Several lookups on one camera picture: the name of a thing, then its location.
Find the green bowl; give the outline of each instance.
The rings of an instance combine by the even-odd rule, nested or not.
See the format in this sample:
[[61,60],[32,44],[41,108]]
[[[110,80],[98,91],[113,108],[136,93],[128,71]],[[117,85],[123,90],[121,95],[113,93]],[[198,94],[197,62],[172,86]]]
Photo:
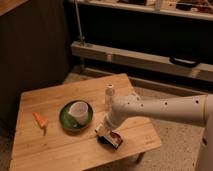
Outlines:
[[70,107],[75,103],[75,102],[79,102],[79,101],[82,101],[82,100],[75,100],[75,101],[72,101],[68,104],[66,104],[60,111],[60,115],[59,115],[59,120],[60,120],[60,123],[62,125],[62,127],[66,130],[66,131],[70,131],[70,132],[79,132],[79,131],[82,131],[84,130],[88,125],[89,123],[92,121],[92,117],[93,117],[93,110],[92,110],[92,107],[89,103],[85,102],[85,101],[82,101],[82,102],[85,102],[87,103],[88,105],[88,120],[87,122],[84,124],[84,125],[80,125],[78,124],[78,122],[75,120],[75,118],[73,118],[69,113],[69,109]]

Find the wall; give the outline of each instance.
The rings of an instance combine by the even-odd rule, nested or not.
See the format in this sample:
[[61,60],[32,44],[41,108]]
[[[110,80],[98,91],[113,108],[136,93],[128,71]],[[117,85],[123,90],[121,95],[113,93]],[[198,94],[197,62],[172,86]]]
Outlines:
[[56,85],[69,71],[62,0],[30,0],[0,17],[0,125],[15,127],[20,94]]

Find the black object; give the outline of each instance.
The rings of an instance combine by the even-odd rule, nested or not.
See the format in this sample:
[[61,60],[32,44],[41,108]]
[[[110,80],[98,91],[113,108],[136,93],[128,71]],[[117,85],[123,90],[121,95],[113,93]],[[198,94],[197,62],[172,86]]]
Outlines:
[[120,3],[146,5],[146,0],[119,0]]
[[112,138],[112,141],[116,140],[117,146],[115,146],[112,142],[110,142],[106,137],[104,136],[97,136],[97,140],[101,144],[109,144],[111,145],[114,149],[118,149],[118,147],[122,144],[123,140],[121,136],[115,132],[110,131],[110,136]]
[[183,60],[183,59],[178,59],[174,57],[170,57],[169,61],[173,64],[182,65],[188,68],[193,68],[193,67],[196,67],[198,64],[200,64],[199,61],[189,61],[189,60]]
[[180,0],[176,4],[176,9],[190,11],[197,3],[197,0]]

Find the table leg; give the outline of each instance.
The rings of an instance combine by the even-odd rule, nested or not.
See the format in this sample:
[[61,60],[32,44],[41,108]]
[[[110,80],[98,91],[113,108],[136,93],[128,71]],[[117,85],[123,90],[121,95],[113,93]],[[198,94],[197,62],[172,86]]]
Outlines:
[[142,160],[144,154],[145,154],[145,153],[140,153],[140,154],[138,155],[138,158],[137,158],[136,161],[135,161],[136,164],[139,164],[139,163],[141,162],[141,160]]
[[83,73],[85,71],[85,60],[84,58],[80,58],[81,61],[81,72]]

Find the tile floor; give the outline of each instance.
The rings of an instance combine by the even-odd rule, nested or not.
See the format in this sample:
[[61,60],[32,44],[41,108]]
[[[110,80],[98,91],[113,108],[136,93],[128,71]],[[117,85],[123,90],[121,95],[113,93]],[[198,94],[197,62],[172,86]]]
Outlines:
[[[81,74],[70,73],[64,84],[91,79]],[[142,98],[167,98],[172,94],[135,86]],[[167,121],[152,120],[163,145],[145,153],[142,161],[135,164],[137,156],[110,163],[90,171],[193,171],[199,151],[203,128]],[[12,140],[0,136],[0,171],[8,171],[11,160]]]

